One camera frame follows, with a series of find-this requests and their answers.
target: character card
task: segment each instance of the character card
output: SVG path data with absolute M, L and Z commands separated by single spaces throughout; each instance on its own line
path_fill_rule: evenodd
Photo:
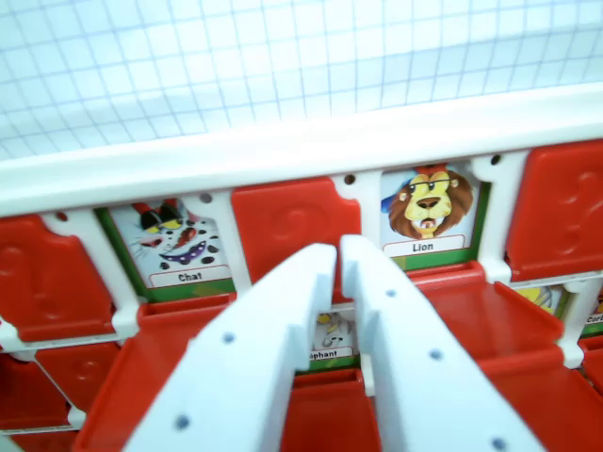
M 561 317 L 567 302 L 567 294 L 560 285 L 515 289 L 515 292 L 556 317 Z
M 310 353 L 310 370 L 352 365 L 359 359 L 353 308 L 320 314 Z
M 586 320 L 582 334 L 598 334 L 603 332 L 603 290 L 599 293 L 595 310 Z
M 180 200 L 169 198 L 110 207 L 103 219 L 105 226 L 108 222 L 113 226 L 107 232 L 113 233 L 112 241 L 122 252 L 120 257 L 134 264 L 146 289 L 229 280 L 226 290 L 204 291 L 197 287 L 189 294 L 168 298 L 231 291 L 230 269 L 216 222 L 192 214 Z
M 468 170 L 468 162 L 387 172 L 382 176 L 381 192 L 385 255 L 433 254 L 404 269 L 452 264 L 450 260 L 438 262 L 436 253 L 472 248 L 481 182 Z M 457 262 L 472 258 L 459 257 Z

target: lion card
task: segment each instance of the lion card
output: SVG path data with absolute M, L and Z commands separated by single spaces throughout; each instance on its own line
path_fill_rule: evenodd
M 481 182 L 464 163 L 385 173 L 381 183 L 383 252 L 392 258 L 430 255 L 413 267 L 454 263 L 439 262 L 437 254 L 472 248 L 478 205 L 483 201 L 481 189 Z M 474 258 L 464 256 L 461 261 Z

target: cartoon lion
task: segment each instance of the cartoon lion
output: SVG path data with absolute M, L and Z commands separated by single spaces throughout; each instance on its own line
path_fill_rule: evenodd
M 446 165 L 416 168 L 417 175 L 382 201 L 389 224 L 414 239 L 434 238 L 458 224 L 473 203 L 471 184 Z

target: cartoon cat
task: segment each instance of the cartoon cat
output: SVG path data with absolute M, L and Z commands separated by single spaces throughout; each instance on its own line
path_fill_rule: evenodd
M 136 202 L 132 207 L 139 213 L 142 231 L 142 236 L 133 244 L 137 247 L 136 257 L 152 252 L 161 259 L 162 270 L 191 263 L 222 264 L 214 220 L 193 215 L 174 198 L 163 200 L 157 207 L 146 202 Z

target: blue grid line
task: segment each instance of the blue grid line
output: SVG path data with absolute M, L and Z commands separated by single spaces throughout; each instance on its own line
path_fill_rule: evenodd
M 370 27 L 363 27 L 363 28 L 358 28 L 358 31 L 368 31 L 368 30 L 376 30 L 376 29 L 380 29 L 378 26 L 370 26 Z M 334 34 L 349 34 L 350 31 L 344 31 L 344 32 L 329 32 L 329 36 L 332 36 Z M 543 33 L 530 33 L 530 37 L 546 37 L 546 36 L 551 36 L 551 35 L 555 35 L 557 33 L 552 33 L 550 30 L 547 32 L 543 32 Z M 307 36 L 303 36 L 303 38 L 321 38 L 323 37 L 323 34 L 312 34 L 312 35 L 307 35 Z M 52 41 L 46 41 L 44 44 L 48 44 L 48 43 L 55 43 L 55 42 L 62 42 L 65 40 L 52 40 Z M 287 40 L 271 40 L 271 43 L 287 43 L 287 42 L 292 42 L 294 41 L 293 39 L 287 39 Z M 119 40 L 119 38 L 117 38 L 116 36 L 116 42 L 119 44 L 121 44 L 121 41 Z M 28 45 L 28 46 L 21 46 L 19 47 L 19 49 L 0 49 L 0 52 L 9 52 L 12 50 L 26 50 L 27 48 L 30 48 L 32 46 L 37 46 L 37 45 L 41 45 L 41 43 L 37 42 L 36 44 L 32 44 L 32 45 Z M 256 44 L 244 44 L 241 43 L 240 47 L 241 49 L 245 49 L 247 47 L 254 47 Z M 466 44 L 451 44 L 451 45 L 447 45 L 447 48 L 451 48 L 451 47 L 464 47 L 466 46 Z M 239 50 L 237 46 L 224 46 L 224 47 L 217 47 L 214 48 L 214 50 Z M 187 51 L 186 52 L 186 56 L 196 56 L 196 55 L 209 55 L 210 52 L 208 51 Z M 182 55 L 184 55 L 184 53 L 172 53 L 172 54 L 165 54 L 165 55 L 161 55 L 161 56 L 155 56 L 155 58 L 127 58 L 125 55 L 122 56 L 122 61 L 118 61 L 118 62 L 113 62 L 113 63 L 105 63 L 102 65 L 96 65 L 96 64 L 92 64 L 90 66 L 84 66 L 81 68 L 74 68 L 74 69 L 68 69 L 65 71 L 53 71 L 53 72 L 47 72 L 44 74 L 40 74 L 40 75 L 29 75 L 29 76 L 23 76 L 23 77 L 19 77 L 18 80 L 19 81 L 26 81 L 26 80 L 34 80 L 34 79 L 38 79 L 41 77 L 47 77 L 47 76 L 53 76 L 53 75 L 66 75 L 69 73 L 82 73 L 82 72 L 87 72 L 90 70 L 94 70 L 97 68 L 101 68 L 101 69 L 107 69 L 107 68 L 114 68 L 114 67 L 121 67 L 126 63 L 143 63 L 143 62 L 152 62 L 153 60 L 159 61 L 159 60 L 163 60 L 163 59 L 171 59 L 174 57 L 181 57 Z M 314 65 L 314 66 L 307 66 L 308 68 L 312 68 L 312 67 L 320 67 L 321 65 Z M 15 79 L 10 79 L 10 80 L 4 80 L 4 81 L 0 81 L 0 86 L 1 85 L 5 85 L 5 84 L 9 84 L 9 83 L 14 83 Z
M 77 9 L 74 11 L 74 16 L 75 16 L 75 19 L 77 20 L 77 23 L 78 23 L 79 27 L 82 30 L 84 30 L 84 26 L 82 25 L 82 19 L 79 16 L 79 13 L 77 12 Z M 50 23 L 50 19 L 48 18 L 48 13 L 47 13 L 46 9 L 44 10 L 44 18 L 46 19 L 46 23 L 48 24 L 48 28 L 50 30 L 52 30 L 52 24 Z M 92 58 L 92 62 L 94 63 L 94 69 L 96 69 L 96 71 L 98 72 L 99 80 L 101 80 L 101 84 L 103 85 L 103 90 L 105 91 L 105 98 L 108 101 L 108 103 L 111 105 L 111 109 L 113 110 L 113 114 L 116 116 L 116 118 L 119 118 L 119 115 L 118 115 L 118 112 L 117 112 L 117 108 L 115 108 L 115 104 L 113 104 L 113 100 L 112 100 L 112 97 L 111 97 L 110 90 L 109 90 L 109 88 L 107 87 L 107 84 L 106 84 L 105 75 L 103 74 L 103 71 L 101 71 L 102 68 L 98 64 L 98 60 L 96 59 L 96 56 L 94 55 L 94 52 L 92 51 L 92 46 L 90 45 L 90 39 L 88 37 L 85 37 L 84 38 L 84 42 L 86 43 L 86 45 L 88 47 L 88 51 L 90 52 L 90 57 Z M 65 55 L 64 55 L 62 49 L 60 49 L 60 46 L 58 45 L 58 41 L 57 41 L 57 48 L 59 49 L 59 52 L 60 52 L 61 57 L 63 59 L 63 62 L 67 66 L 67 61 L 66 61 Z M 75 83 L 74 80 L 73 80 L 73 84 L 75 85 L 75 88 L 78 89 L 77 84 Z M 130 134 L 127 130 L 126 130 L 126 134 L 129 136 L 129 138 L 131 140 L 134 140 L 134 137 L 132 137 L 132 134 Z M 72 135 L 73 135 L 73 138 L 78 143 L 81 143 L 81 141 L 79 140 L 78 137 L 75 136 L 75 134 L 72 134 Z
M 559 85 L 563 78 L 563 73 L 565 72 L 565 68 L 567 67 L 567 59 L 569 58 L 570 53 L 572 52 L 572 45 L 574 44 L 574 40 L 576 39 L 576 34 L 578 33 L 579 26 L 576 24 L 572 29 L 572 37 L 569 40 L 569 45 L 567 46 L 567 51 L 565 52 L 564 62 L 562 64 L 562 69 L 559 71 L 559 77 L 557 78 L 557 84 Z
M 411 24 L 415 23 L 415 2 L 411 3 L 411 20 L 410 20 Z M 407 104 L 408 103 L 408 97 L 409 94 L 411 92 L 411 74 L 413 73 L 413 64 L 415 63 L 415 30 L 412 29 L 411 30 L 411 48 L 413 49 L 412 52 L 410 52 L 410 61 L 409 61 L 409 65 L 408 65 L 408 76 L 406 77 L 408 79 L 408 83 L 406 84 L 406 92 L 404 93 L 404 103 Z
M 140 22 L 142 24 L 146 24 L 146 23 L 144 23 L 144 16 L 142 14 L 142 11 L 140 10 L 140 3 L 138 1 L 136 2 L 136 12 L 137 12 L 137 15 L 139 17 Z M 161 92 L 163 93 L 164 97 L 167 97 L 167 95 L 166 95 L 166 89 L 165 89 L 165 86 L 163 84 L 163 77 L 161 75 L 161 72 L 159 71 L 159 66 L 157 65 L 157 60 L 155 58 L 155 49 L 153 48 L 153 45 L 151 43 L 151 39 L 149 38 L 149 34 L 147 32 L 147 28 L 143 28 L 143 30 L 144 30 L 144 38 L 147 41 L 147 45 L 149 46 L 149 50 L 151 51 L 151 60 L 153 62 L 153 67 L 155 69 L 155 74 L 157 76 L 157 80 L 159 82 L 159 88 L 160 88 Z M 182 128 L 182 124 L 178 120 L 178 117 L 174 115 L 173 108 L 172 108 L 171 104 L 169 102 L 167 102 L 167 100 L 166 100 L 166 105 L 168 106 L 168 110 L 170 111 L 170 113 L 171 113 L 171 115 L 172 115 L 172 117 L 174 119 L 174 122 L 175 122 L 176 126 L 178 127 L 178 131 L 180 132 L 180 135 L 183 135 L 184 134 L 184 130 Z
M 444 0 L 440 0 L 440 10 L 444 10 Z M 437 50 L 437 59 L 435 60 L 435 67 L 433 73 L 433 81 L 432 81 L 432 94 L 430 95 L 429 102 L 433 101 L 433 95 L 435 94 L 435 87 L 437 82 L 437 72 L 440 66 L 440 59 L 442 58 L 442 49 L 444 47 L 444 17 L 440 16 L 440 45 Z
M 125 57 L 125 51 L 123 50 L 123 45 L 122 45 L 122 40 L 120 40 L 117 37 L 117 30 L 115 28 L 115 23 L 113 22 L 113 18 L 111 17 L 111 14 L 109 12 L 109 8 L 108 5 L 106 4 L 105 0 L 101 1 L 101 5 L 103 7 L 103 11 L 105 12 L 107 21 L 109 23 L 109 28 L 112 30 L 113 35 L 116 37 L 116 42 L 117 42 L 117 49 L 118 52 L 120 54 L 120 57 L 123 61 L 127 61 L 127 58 Z M 147 124 L 149 125 L 149 127 L 153 130 L 153 133 L 155 134 L 156 137 L 159 137 L 159 134 L 157 133 L 157 130 L 155 129 L 155 126 L 153 125 L 153 123 L 151 121 L 149 121 L 149 119 L 146 116 L 146 110 L 144 109 L 142 102 L 140 101 L 140 97 L 139 97 L 139 91 L 137 92 L 135 90 L 136 84 L 134 82 L 134 76 L 132 75 L 132 71 L 130 69 L 130 66 L 125 64 L 123 65 L 125 68 L 125 72 L 127 74 L 128 77 L 128 81 L 130 83 L 130 86 L 132 87 L 132 91 L 131 93 L 134 93 L 134 97 L 136 99 L 136 103 L 140 109 L 140 111 L 142 112 L 142 114 L 144 115 L 144 118 L 147 122 Z
M 61 2 L 0 14 L 0 24 L 18 27 L 0 50 L 0 90 L 8 94 L 0 106 L 7 118 L 0 160 L 603 80 L 601 0 L 504 7 L 496 0 L 494 8 L 484 0 L 286 0 L 253 8 L 214 1 L 162 2 L 153 10 L 138 0 L 127 2 L 130 12 L 107 0 Z M 285 32 L 269 23 L 280 12 L 291 23 Z M 41 21 L 41 31 L 25 18 Z M 170 33 L 166 40 L 161 29 Z M 276 53 L 287 45 L 297 54 Z M 237 58 L 235 68 L 225 66 Z
M 577 57 L 577 58 L 573 58 L 573 61 L 584 61 L 584 62 L 588 62 L 590 60 L 589 57 Z M 555 61 L 551 61 L 554 63 L 561 63 L 564 62 L 563 59 L 558 59 Z M 532 66 L 531 63 L 527 63 L 524 65 L 519 65 L 519 67 L 528 67 L 528 66 Z M 502 66 L 500 67 L 500 69 L 503 70 L 510 70 L 514 67 L 514 65 L 509 65 L 509 66 Z M 479 70 L 470 70 L 470 71 L 466 71 L 466 72 L 462 72 L 462 73 L 456 73 L 455 75 L 462 75 L 462 74 L 472 74 L 472 73 L 486 73 L 486 70 L 484 69 L 479 69 Z M 422 77 L 415 77 L 415 78 L 411 78 L 405 81 L 411 82 L 411 81 L 429 81 L 432 80 L 431 76 L 422 76 Z M 399 82 L 386 82 L 385 86 L 395 86 L 397 83 Z M 365 86 L 365 87 L 361 87 L 360 89 L 375 89 L 380 87 L 381 84 L 375 84 L 375 85 L 369 85 L 369 86 Z M 307 98 L 317 98 L 320 96 L 325 96 L 325 95 L 329 95 L 329 94 L 340 94 L 340 93 L 348 93 L 348 92 L 353 92 L 355 91 L 355 89 L 336 89 L 336 90 L 332 90 L 332 91 L 323 91 L 323 92 L 318 92 L 315 94 L 308 94 L 306 97 Z M 456 96 L 450 96 L 447 99 L 451 99 L 454 98 Z M 285 97 L 282 98 L 282 101 L 299 101 L 302 97 L 301 96 L 289 96 L 289 97 Z M 275 100 L 270 100 L 270 101 L 260 101 L 260 102 L 256 102 L 256 105 L 269 105 L 269 104 L 275 104 L 276 101 Z M 228 105 L 225 108 L 229 108 L 229 109 L 233 109 L 233 108 L 241 108 L 242 106 L 246 106 L 247 104 L 237 104 L 237 105 Z M 206 108 L 203 109 L 202 111 L 222 111 L 223 108 L 222 107 L 214 107 L 214 108 Z M 190 113 L 195 113 L 198 110 L 195 109 L 191 109 L 191 110 L 183 110 L 178 112 L 177 114 L 190 114 Z M 115 124 L 115 123 L 122 123 L 122 122 L 128 122 L 128 121 L 139 121 L 141 119 L 157 119 L 157 118 L 163 118 L 163 117 L 169 117 L 170 115 L 166 115 L 166 114 L 156 114 L 156 115 L 147 115 L 145 114 L 144 116 L 141 116 L 139 118 L 131 118 L 128 120 L 117 120 L 117 121 L 97 121 L 96 125 L 98 126 L 102 126 L 102 125 L 110 125 L 110 124 Z M 72 130 L 77 130 L 77 129 L 86 129 L 86 128 L 90 128 L 91 126 L 88 125 L 79 125 L 79 126 L 72 126 L 69 128 L 63 128 L 63 129 L 55 129 L 51 132 L 64 132 L 64 131 L 72 131 Z M 47 134 L 48 132 L 38 132 L 38 133 L 33 133 L 30 134 L 30 136 L 42 136 Z
M 240 40 L 240 36 L 239 36 L 238 27 L 236 26 L 236 18 L 235 18 L 235 11 L 234 11 L 234 7 L 233 7 L 233 0 L 228 0 L 228 3 L 230 6 L 230 10 L 231 10 L 230 15 L 233 18 L 233 24 L 235 24 L 236 49 L 238 50 L 238 54 L 241 55 L 241 59 L 243 59 L 243 49 L 241 47 L 241 40 Z M 257 118 L 255 116 L 255 108 L 254 108 L 253 102 L 252 102 L 252 91 L 249 88 L 249 75 L 247 74 L 247 64 L 246 64 L 245 60 L 241 61 L 241 70 L 243 71 L 243 81 L 245 83 L 245 92 L 247 93 L 247 97 L 250 102 L 250 110 L 252 111 L 253 122 L 257 122 Z
M 471 44 L 471 25 L 473 23 L 473 0 L 469 0 L 469 11 L 467 13 L 467 36 L 469 37 L 469 39 L 467 40 L 467 43 L 464 45 L 464 55 L 463 55 L 463 65 L 462 65 L 462 69 L 461 72 L 462 73 L 466 73 L 465 68 L 467 67 L 467 59 L 469 58 L 469 47 Z M 455 93 L 455 97 L 460 97 L 461 94 L 461 86 L 463 85 L 463 78 L 459 77 L 459 83 L 456 87 L 456 93 Z
M 303 116 L 305 118 L 307 118 L 308 110 L 307 110 L 306 104 L 305 104 L 305 87 L 303 85 L 302 48 L 300 46 L 300 36 L 298 35 L 298 24 L 297 24 L 297 17 L 295 15 L 295 5 L 293 3 L 293 0 L 291 0 L 290 6 L 291 6 L 291 12 L 293 14 L 293 34 L 297 37 L 297 39 L 295 40 L 295 44 L 296 44 L 296 47 L 298 50 L 298 65 L 299 65 L 298 72 L 300 74 L 300 88 L 301 88 L 301 101 L 303 103 Z
M 459 46 L 456 46 L 456 47 L 463 48 L 463 47 L 466 47 L 466 45 L 459 45 Z M 600 56 L 603 56 L 603 54 L 602 55 L 592 55 L 593 58 L 600 57 Z M 571 62 L 571 61 L 577 61 L 577 60 L 583 60 L 583 59 L 584 59 L 584 57 L 579 57 L 579 56 L 571 57 L 571 56 L 569 56 L 568 58 L 551 59 L 551 60 L 547 61 L 547 63 L 560 63 L 560 62 L 564 62 L 565 60 Z M 360 60 L 360 61 L 376 61 L 376 60 L 381 60 L 381 58 L 369 58 L 369 59 Z M 347 64 L 349 64 L 349 63 L 335 63 L 335 64 L 333 64 L 331 66 L 332 67 L 333 66 L 343 67 L 343 66 L 346 66 Z M 497 69 L 508 69 L 508 68 L 512 68 L 513 66 L 514 65 L 505 65 L 505 66 L 500 66 Z M 479 72 L 482 72 L 482 71 L 484 71 L 484 70 L 465 70 L 465 71 L 461 71 L 461 72 L 444 72 L 444 73 L 437 74 L 437 76 L 456 75 L 456 74 L 460 74 L 460 73 L 479 73 Z M 290 70 L 290 71 L 284 71 L 282 73 L 296 73 L 296 72 L 297 72 L 297 70 Z M 427 79 L 431 79 L 432 78 L 431 76 L 411 77 L 409 74 L 406 75 L 406 77 L 408 77 L 408 78 L 406 78 L 406 77 L 401 78 L 399 80 L 399 82 L 404 82 L 404 81 L 419 81 L 419 80 L 427 80 Z M 249 79 L 250 80 L 255 80 L 255 79 L 261 79 L 263 77 L 264 77 L 264 75 L 251 75 L 251 76 L 249 76 Z M 222 79 L 222 81 L 236 81 L 236 80 L 238 80 L 238 78 Z M 170 89 L 179 90 L 179 89 L 191 88 L 194 91 L 197 88 L 207 87 L 207 86 L 210 86 L 210 85 L 213 85 L 213 84 L 214 84 L 213 82 L 209 82 L 209 83 L 191 83 L 190 85 L 189 84 L 175 85 L 173 87 L 170 87 Z M 369 86 L 359 86 L 358 89 L 364 89 L 364 88 L 368 88 L 368 87 Z M 112 96 L 112 98 L 114 100 L 119 100 L 121 98 L 130 97 L 130 96 L 135 95 L 137 93 L 152 94 L 152 93 L 158 93 L 160 91 L 161 91 L 160 89 L 156 89 L 156 88 L 153 88 L 153 89 L 132 90 L 132 91 L 127 91 L 127 92 L 121 92 L 119 94 L 114 94 Z M 340 89 L 340 90 L 331 90 L 331 91 L 326 91 L 326 92 L 347 92 L 347 90 L 346 89 L 343 89 L 343 90 Z M 106 98 L 105 95 L 103 95 L 103 96 L 91 96 L 91 97 L 86 98 L 85 100 L 86 101 L 102 101 L 105 98 Z M 290 99 L 293 99 L 293 98 L 289 98 L 289 97 L 282 97 L 281 98 L 281 97 L 279 97 L 279 99 L 290 100 Z M 51 103 L 51 104 L 37 105 L 37 108 L 48 108 L 48 107 L 63 106 L 63 105 L 77 105 L 77 104 L 81 104 L 81 103 L 82 103 L 82 99 L 77 99 L 77 100 L 74 100 L 74 101 L 59 101 L 59 102 L 54 102 L 54 103 Z M 20 112 L 24 112 L 24 111 L 30 111 L 31 108 L 32 108 L 31 106 L 26 106 L 24 108 L 15 108 L 15 109 L 11 109 L 11 110 L 3 110 L 3 111 L 6 114 L 12 114 L 12 113 L 20 113 Z
M 274 90 L 274 96 L 276 98 L 276 110 L 279 114 L 279 120 L 283 120 L 283 111 L 281 109 L 281 100 L 279 96 L 279 91 L 276 86 L 276 75 L 274 71 L 274 55 L 272 53 L 272 43 L 273 40 L 269 38 L 268 32 L 268 24 L 266 22 L 266 6 L 264 5 L 264 0 L 260 0 L 260 10 L 262 12 L 262 23 L 264 24 L 264 36 L 266 37 L 266 45 L 268 47 L 268 56 L 270 62 L 270 77 L 272 78 L 272 89 Z
M 500 0 L 497 0 L 497 6 L 500 6 Z M 488 60 L 488 69 L 486 70 L 486 75 L 483 77 L 483 83 L 481 84 L 481 95 L 484 94 L 484 92 L 486 91 L 486 86 L 488 84 L 488 77 L 491 74 L 492 71 L 492 62 L 494 61 L 494 55 L 495 52 L 497 50 L 497 44 L 499 42 L 499 37 L 500 37 L 500 14 L 497 15 L 497 28 L 496 28 L 496 32 L 495 32 L 495 38 L 493 40 L 493 45 L 492 45 L 492 51 L 490 52 L 490 58 Z
M 46 8 L 42 9 L 43 11 L 43 17 L 44 17 L 44 21 L 46 23 L 46 26 L 48 26 L 48 30 L 51 34 L 52 37 L 52 42 L 57 46 L 58 49 L 58 54 L 60 59 L 62 60 L 63 64 L 67 67 L 67 58 L 65 57 L 65 54 L 63 52 L 63 50 L 60 48 L 60 46 L 58 45 L 58 40 L 57 40 L 57 35 L 55 33 L 55 30 L 52 27 L 50 18 L 48 17 L 48 12 L 46 10 Z M 38 73 L 41 73 L 40 70 L 40 66 L 39 63 L 37 62 L 37 60 L 35 59 L 35 56 L 33 56 L 33 53 L 31 51 L 31 44 L 28 45 L 27 47 L 27 51 L 29 52 L 29 54 L 32 56 L 34 63 L 36 64 L 37 67 L 37 71 Z M 75 92 L 77 93 L 77 96 L 79 97 L 79 100 L 82 102 L 84 102 L 84 96 L 82 95 L 82 91 L 80 89 L 80 87 L 77 86 L 77 83 L 75 82 L 75 78 L 73 77 L 72 73 L 69 73 L 68 76 L 71 78 L 71 81 L 73 83 L 73 86 L 75 88 Z M 46 89 L 46 91 L 48 92 L 49 97 L 53 100 L 54 103 L 57 102 L 57 99 L 55 98 L 55 96 L 52 93 L 52 90 L 50 89 L 50 87 L 48 86 L 48 82 L 46 81 L 45 77 L 41 77 L 41 82 L 44 84 L 44 88 Z M 85 115 L 88 117 L 89 121 L 91 124 L 94 124 L 94 120 L 92 118 L 92 116 L 90 115 L 90 113 L 88 112 L 87 108 L 84 108 L 85 110 Z M 97 132 L 101 135 L 101 137 L 105 140 L 106 144 L 109 144 L 109 141 L 106 139 L 106 137 L 101 133 L 100 130 L 97 129 Z M 82 142 L 80 141 L 80 139 L 78 137 L 75 136 L 74 133 L 72 133 L 73 135 L 73 139 L 75 139 L 75 141 L 77 141 L 78 144 L 82 144 Z
M 553 12 L 554 12 L 554 9 L 551 8 L 550 12 L 549 12 L 549 17 L 548 17 L 548 19 L 549 19 L 549 21 L 551 23 L 553 23 Z M 540 71 L 543 68 L 543 61 L 545 59 L 546 49 L 548 48 L 548 45 L 550 44 L 550 38 L 551 38 L 551 36 L 553 36 L 553 33 L 549 30 L 548 33 L 546 33 L 546 41 L 545 41 L 545 46 L 543 48 L 543 52 L 540 55 L 540 58 L 538 60 L 538 68 L 534 72 L 534 76 L 533 76 L 533 78 L 531 80 L 531 85 L 532 86 L 534 86 L 534 84 L 536 83 L 536 80 L 538 80 L 538 76 L 540 75 Z
M 174 13 L 173 13 L 173 5 L 171 4 L 171 1 L 168 1 L 167 5 L 168 5 L 168 11 L 170 12 L 171 20 L 173 22 L 176 22 L 175 21 L 175 16 L 174 16 Z M 186 87 L 192 93 L 193 92 L 193 87 L 192 87 L 192 81 L 191 81 L 191 78 L 190 78 L 190 70 L 188 69 L 187 62 L 182 57 L 185 54 L 185 52 L 184 52 L 183 47 L 182 47 L 182 42 L 180 41 L 180 33 L 178 33 L 177 30 L 176 30 L 175 35 L 176 35 L 176 43 L 178 44 L 178 50 L 179 50 L 179 53 L 180 53 L 179 57 L 182 59 L 182 65 L 183 65 L 183 67 L 185 69 L 185 77 L 187 78 Z M 193 95 L 191 97 L 193 99 L 193 102 L 194 102 L 195 106 L 197 107 L 197 111 L 199 112 L 199 118 L 201 119 L 201 123 L 204 126 L 204 131 L 206 131 L 207 130 L 207 125 L 205 124 L 204 115 L 201 112 L 201 105 L 199 104 L 199 99 L 197 99 L 197 96 L 195 96 L 195 95 Z
M 201 0 L 198 0 L 198 3 L 199 3 L 199 10 L 201 11 L 201 15 L 204 16 L 203 2 Z M 214 74 L 216 76 L 218 76 L 218 67 L 216 65 L 216 58 L 215 58 L 214 52 L 212 50 L 211 37 L 209 36 L 209 30 L 207 29 L 207 26 L 204 26 L 204 31 L 205 31 L 205 38 L 207 39 L 207 45 L 209 46 L 209 57 L 211 58 L 211 64 L 214 69 Z M 222 105 L 226 105 L 226 103 L 224 102 L 224 93 L 222 91 L 222 86 L 221 86 L 219 78 L 216 78 L 216 84 L 218 85 L 218 93 L 220 94 L 220 99 L 222 101 Z M 229 127 L 232 127 L 233 123 L 230 119 L 230 115 L 228 114 L 228 111 L 225 111 L 225 113 L 226 113 L 226 120 L 228 121 L 228 125 L 229 125 Z
M 603 28 L 601 28 L 598 31 L 596 38 L 593 41 L 593 46 L 591 47 L 591 50 L 589 51 L 589 55 L 588 55 L 588 62 L 584 66 L 584 72 L 582 73 L 582 77 L 580 78 L 581 83 L 583 83 L 584 80 L 586 79 L 586 74 L 588 73 L 588 70 L 590 69 L 591 64 L 593 64 L 593 61 L 595 60 L 596 45 L 599 42 L 599 40 L 601 40 L 601 39 L 603 39 Z

